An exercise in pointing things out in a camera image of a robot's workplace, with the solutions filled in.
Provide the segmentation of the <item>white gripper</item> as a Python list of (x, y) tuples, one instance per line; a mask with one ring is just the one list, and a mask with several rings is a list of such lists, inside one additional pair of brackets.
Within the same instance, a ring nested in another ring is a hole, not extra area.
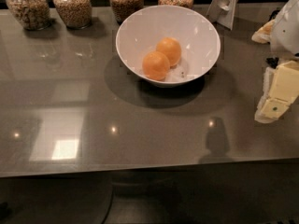
[(263, 96), (255, 120), (272, 123), (280, 119), (299, 97), (299, 0), (289, 0), (271, 20), (256, 31), (251, 40), (270, 42), (271, 51), (283, 61), (276, 68), (267, 67), (263, 74)]

